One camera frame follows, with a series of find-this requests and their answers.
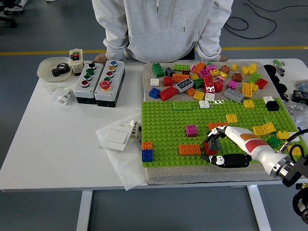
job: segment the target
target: white bowl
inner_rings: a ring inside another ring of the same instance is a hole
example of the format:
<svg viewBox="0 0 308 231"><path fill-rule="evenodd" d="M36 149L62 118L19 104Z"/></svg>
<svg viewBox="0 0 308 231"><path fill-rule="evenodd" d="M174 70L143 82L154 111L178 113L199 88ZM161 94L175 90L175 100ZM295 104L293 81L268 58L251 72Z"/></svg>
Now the white bowl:
<svg viewBox="0 0 308 231"><path fill-rule="evenodd" d="M54 57L45 59L39 64L37 72L38 77L47 82L57 82L67 79L72 74L72 67L69 64L69 60L70 59L68 57ZM69 72L65 74L60 74L58 77L55 77L52 75L51 70L57 68L57 65L60 63L67 63L69 65Z"/></svg>

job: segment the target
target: gray floor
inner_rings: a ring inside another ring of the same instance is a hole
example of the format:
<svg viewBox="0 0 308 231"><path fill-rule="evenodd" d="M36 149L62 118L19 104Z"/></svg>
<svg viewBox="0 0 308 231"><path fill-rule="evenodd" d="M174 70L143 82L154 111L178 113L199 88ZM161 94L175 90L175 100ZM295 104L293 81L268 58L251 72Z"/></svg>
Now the gray floor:
<svg viewBox="0 0 308 231"><path fill-rule="evenodd" d="M242 17L247 37L269 33L272 22L257 18L244 0L235 0L232 16ZM254 0L267 9L279 9L305 0ZM263 39L248 40L222 30L221 46L307 46L307 8L276 13L256 9L277 22L276 31ZM18 24L0 22L0 53L19 51L102 50L104 29L96 22L90 0L29 0L24 13L11 16ZM239 21L230 21L243 26ZM308 65L307 50L224 51L233 59L298 58ZM85 54L86 60L95 53ZM50 55L0 55L0 167L30 100L39 63ZM269 223L275 230L307 230L292 210L296 189L260 186ZM76 230L81 192L0 192L0 230ZM94 192L89 230L258 230L245 188L229 187L152 189Z"/></svg>

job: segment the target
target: white table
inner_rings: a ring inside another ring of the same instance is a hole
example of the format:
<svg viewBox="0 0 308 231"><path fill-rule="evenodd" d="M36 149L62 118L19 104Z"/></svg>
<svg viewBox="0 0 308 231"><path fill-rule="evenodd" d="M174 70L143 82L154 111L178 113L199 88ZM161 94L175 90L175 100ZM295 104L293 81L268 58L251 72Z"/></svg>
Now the white table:
<svg viewBox="0 0 308 231"><path fill-rule="evenodd" d="M295 80L307 79L308 68L298 59L278 60L286 63L285 76L280 77L280 82L288 87L287 94L291 99L293 83ZM273 60L254 61L272 64ZM126 76L116 108L78 104L75 98L68 105L61 105L53 99L53 93L47 90L49 84L40 79L0 170L0 189L4 192L84 190L77 229L86 229L92 190L123 188L108 156L100 147L95 131L141 110L142 71L141 63L126 63ZM77 79L71 76L57 84L74 89ZM256 205L259 205L261 198L254 185L271 183L280 181L155 187L247 185L254 194L253 204L255 198L258 200ZM153 186L144 184L138 187ZM257 220L260 216L266 216L264 208L260 214L255 209ZM260 228L264 225L269 227L266 221L265 224L259 224Z"/></svg>

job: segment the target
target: red lego brick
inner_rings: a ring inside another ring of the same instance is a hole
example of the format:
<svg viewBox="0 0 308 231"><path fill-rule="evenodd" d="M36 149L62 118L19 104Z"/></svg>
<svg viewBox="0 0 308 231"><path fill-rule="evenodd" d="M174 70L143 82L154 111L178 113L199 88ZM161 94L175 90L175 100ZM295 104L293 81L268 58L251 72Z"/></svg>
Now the red lego brick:
<svg viewBox="0 0 308 231"><path fill-rule="evenodd" d="M172 83L172 77L164 77L164 87L170 87L172 86Z"/></svg>
<svg viewBox="0 0 308 231"><path fill-rule="evenodd" d="M211 76L202 77L202 80L205 93L214 93L215 88L214 88L213 77Z"/></svg>
<svg viewBox="0 0 308 231"><path fill-rule="evenodd" d="M205 154L207 154L207 155L216 155L218 153L218 151L210 150L208 148L208 143L207 142L203 142L203 145L204 145Z"/></svg>
<svg viewBox="0 0 308 231"><path fill-rule="evenodd" d="M221 66L220 71L228 74L230 72L230 67L228 67L227 65L223 65Z"/></svg>
<svg viewBox="0 0 308 231"><path fill-rule="evenodd" d="M167 99L170 99L171 97L175 96L178 93L178 90L176 90L174 87L168 87L167 89L161 91L159 93L159 97L162 101L166 101Z"/></svg>
<svg viewBox="0 0 308 231"><path fill-rule="evenodd" d="M241 73L234 73L232 75L232 80L234 82L238 82L238 83L242 82L242 80L243 80L242 74Z"/></svg>
<svg viewBox="0 0 308 231"><path fill-rule="evenodd" d="M266 85L267 85L267 81L260 78L257 82L256 82L256 85L259 86L259 88L262 90Z"/></svg>
<svg viewBox="0 0 308 231"><path fill-rule="evenodd" d="M215 88L215 92L221 92L223 89L223 84L222 82L220 82L219 80L214 82L214 88Z"/></svg>

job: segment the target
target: hoodie pocket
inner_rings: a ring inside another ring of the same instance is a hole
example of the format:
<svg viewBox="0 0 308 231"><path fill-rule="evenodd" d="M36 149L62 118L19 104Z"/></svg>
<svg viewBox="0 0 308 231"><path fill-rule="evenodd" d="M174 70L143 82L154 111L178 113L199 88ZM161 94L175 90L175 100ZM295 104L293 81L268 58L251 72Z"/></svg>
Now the hoodie pocket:
<svg viewBox="0 0 308 231"><path fill-rule="evenodd" d="M197 30L131 36L127 52L144 63L168 63L181 58L198 41Z"/></svg>

